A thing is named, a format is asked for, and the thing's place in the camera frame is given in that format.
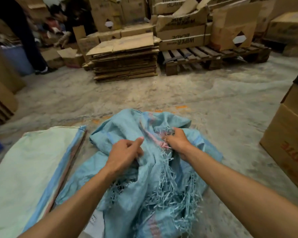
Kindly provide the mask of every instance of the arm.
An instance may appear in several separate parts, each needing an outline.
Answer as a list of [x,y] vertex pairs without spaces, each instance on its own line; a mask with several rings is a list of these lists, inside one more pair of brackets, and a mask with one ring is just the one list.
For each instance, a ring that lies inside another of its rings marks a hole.
[[143,137],[135,141],[120,140],[114,144],[105,167],[98,174],[19,238],[78,237],[112,182],[135,158],[143,155],[140,148],[143,140]]
[[182,129],[165,138],[254,238],[298,238],[297,206],[191,145]]

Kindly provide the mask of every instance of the concrete floor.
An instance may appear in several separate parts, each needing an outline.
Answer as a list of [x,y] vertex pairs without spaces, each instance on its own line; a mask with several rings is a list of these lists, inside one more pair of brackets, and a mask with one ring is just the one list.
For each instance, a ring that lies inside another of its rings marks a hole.
[[[224,154],[223,163],[274,189],[298,205],[298,189],[258,144],[279,102],[298,74],[298,58],[272,53],[263,64],[234,64],[221,70],[193,69],[159,76],[95,84],[93,73],[61,68],[27,76],[16,94],[19,109],[0,127],[5,152],[24,132],[87,124],[91,133],[124,108],[175,112],[192,120]],[[71,173],[96,152],[88,137]],[[211,189],[203,196],[195,237],[251,237]]]

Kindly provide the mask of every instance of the person's right hand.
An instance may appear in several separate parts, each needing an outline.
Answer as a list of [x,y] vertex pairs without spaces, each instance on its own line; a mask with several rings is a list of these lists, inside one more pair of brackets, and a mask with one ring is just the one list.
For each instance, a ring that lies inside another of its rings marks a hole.
[[192,144],[187,139],[182,128],[174,127],[173,129],[174,135],[164,136],[163,139],[165,139],[168,142],[172,149],[180,153],[180,156],[184,161],[187,161],[185,152],[187,148],[190,148],[192,146]]

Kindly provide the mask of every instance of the black shoe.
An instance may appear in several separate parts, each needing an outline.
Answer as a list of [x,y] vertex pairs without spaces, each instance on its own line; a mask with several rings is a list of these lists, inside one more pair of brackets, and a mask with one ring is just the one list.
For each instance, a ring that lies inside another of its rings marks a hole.
[[48,73],[52,73],[54,71],[56,71],[57,68],[50,68],[50,67],[47,67],[45,70],[43,71],[38,71],[38,70],[35,70],[35,75],[44,75],[44,74],[48,74]]

